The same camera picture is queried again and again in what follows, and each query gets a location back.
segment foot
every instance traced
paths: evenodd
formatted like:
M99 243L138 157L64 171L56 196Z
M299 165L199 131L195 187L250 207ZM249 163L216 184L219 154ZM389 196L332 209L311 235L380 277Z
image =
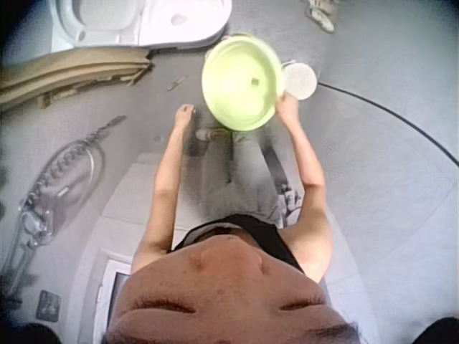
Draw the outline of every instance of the foot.
M201 141L210 141L228 133L229 131L223 128L201 128L196 131L196 137Z
M321 29L328 34L331 34L335 31L335 26L331 20L320 9L310 7L306 11L306 16L314 20L321 27Z

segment hand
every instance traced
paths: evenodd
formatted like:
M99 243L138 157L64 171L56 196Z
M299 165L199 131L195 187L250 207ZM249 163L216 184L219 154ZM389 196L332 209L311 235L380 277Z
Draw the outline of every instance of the hand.
M284 93L276 102L275 108L278 111L280 120L286 127L299 124L298 99L293 97L290 93Z
M175 128L187 129L193 111L194 105L183 104L175 114Z

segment black cable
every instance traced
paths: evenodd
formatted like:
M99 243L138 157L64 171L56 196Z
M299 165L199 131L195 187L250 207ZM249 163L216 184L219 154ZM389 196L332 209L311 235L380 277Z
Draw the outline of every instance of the black cable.
M418 126L416 126L415 124L411 123L409 120L407 120L406 118L403 118L401 115L395 113L394 111L388 109L387 107L384 107L380 104L378 104L377 102L373 102L371 100L368 100L364 97L361 97L360 95L356 95L352 92L349 92L349 91L345 91L345 90L342 90L341 88L337 88L337 87L334 87L334 86L330 86L330 85L327 85L327 84L324 84L323 82L319 82L318 83L320 86L322 87L326 87L326 88L329 88L331 90L334 90L334 91L337 91L337 92L341 92L341 93L344 93L345 95L350 95L352 97L355 97L357 99L360 99L364 102L367 102L373 106L376 106L377 108L381 109L381 110L384 110L386 111L387 113L390 113L392 116L398 118L399 120L401 120L403 123L405 124L408 124L411 128L415 129L419 134L421 134L422 136L424 136L426 139L428 139L431 143L433 143L434 145L437 146L438 149L440 149L457 167L459 167L459 161L458 159L456 159L445 147L443 147L441 144L439 144L432 136L430 136L429 134L427 134L423 129L419 128Z

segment nose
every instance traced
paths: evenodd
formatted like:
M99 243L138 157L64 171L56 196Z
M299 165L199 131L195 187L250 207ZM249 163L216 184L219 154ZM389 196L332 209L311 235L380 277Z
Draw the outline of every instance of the nose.
M234 235L215 236L196 257L196 269L215 277L243 281L262 275L262 257L258 251Z

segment green basin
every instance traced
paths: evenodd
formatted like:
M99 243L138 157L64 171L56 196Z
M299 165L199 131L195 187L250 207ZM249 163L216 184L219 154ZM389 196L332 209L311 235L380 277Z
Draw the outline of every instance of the green basin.
M274 50L251 36L221 41L202 71L204 99L215 118L236 131L264 125L284 91L280 60Z

